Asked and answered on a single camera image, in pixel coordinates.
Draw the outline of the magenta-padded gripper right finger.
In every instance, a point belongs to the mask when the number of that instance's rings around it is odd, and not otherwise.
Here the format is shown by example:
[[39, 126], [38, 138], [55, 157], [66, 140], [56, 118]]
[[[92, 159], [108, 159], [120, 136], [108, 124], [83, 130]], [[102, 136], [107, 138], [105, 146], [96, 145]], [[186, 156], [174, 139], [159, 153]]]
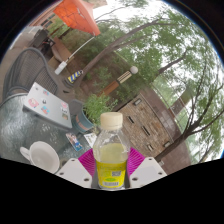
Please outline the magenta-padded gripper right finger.
[[144, 157], [132, 148], [127, 160], [127, 175], [131, 188], [140, 188], [166, 176], [153, 157]]

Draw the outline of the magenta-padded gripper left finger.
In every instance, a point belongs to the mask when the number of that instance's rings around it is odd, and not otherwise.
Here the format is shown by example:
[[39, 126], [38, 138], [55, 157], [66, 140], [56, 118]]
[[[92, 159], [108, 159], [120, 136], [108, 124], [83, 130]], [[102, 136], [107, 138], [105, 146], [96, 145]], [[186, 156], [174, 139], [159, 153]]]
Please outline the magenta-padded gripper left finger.
[[81, 187], [90, 188], [95, 171], [93, 150], [90, 149], [78, 159], [69, 159], [56, 175]]

